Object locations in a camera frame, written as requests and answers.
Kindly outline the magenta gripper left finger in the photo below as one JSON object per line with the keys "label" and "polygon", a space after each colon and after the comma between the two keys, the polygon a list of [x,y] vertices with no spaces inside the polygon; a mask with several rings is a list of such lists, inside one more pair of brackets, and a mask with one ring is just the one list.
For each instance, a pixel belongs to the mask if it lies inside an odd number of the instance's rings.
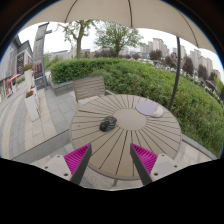
{"label": "magenta gripper left finger", "polygon": [[44,169],[54,175],[79,185],[91,154],[92,147],[90,144],[87,144],[65,156],[55,155],[44,165]]}

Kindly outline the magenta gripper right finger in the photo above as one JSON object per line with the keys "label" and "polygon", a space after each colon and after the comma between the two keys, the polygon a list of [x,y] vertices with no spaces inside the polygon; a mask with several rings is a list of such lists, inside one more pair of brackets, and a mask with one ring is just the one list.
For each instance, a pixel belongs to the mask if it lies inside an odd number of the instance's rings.
{"label": "magenta gripper right finger", "polygon": [[130,155],[143,185],[181,169],[181,166],[166,154],[157,155],[135,144],[130,144]]}

